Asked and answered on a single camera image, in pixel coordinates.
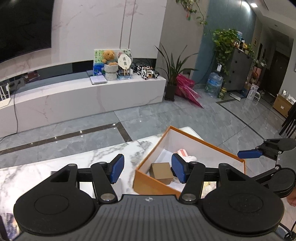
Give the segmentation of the person right hand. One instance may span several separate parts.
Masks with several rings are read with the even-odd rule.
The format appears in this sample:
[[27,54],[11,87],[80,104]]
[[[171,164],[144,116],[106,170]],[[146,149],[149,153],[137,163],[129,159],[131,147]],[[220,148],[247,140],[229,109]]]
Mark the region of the person right hand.
[[287,202],[290,206],[296,207],[296,189],[294,188],[289,196],[287,196]]

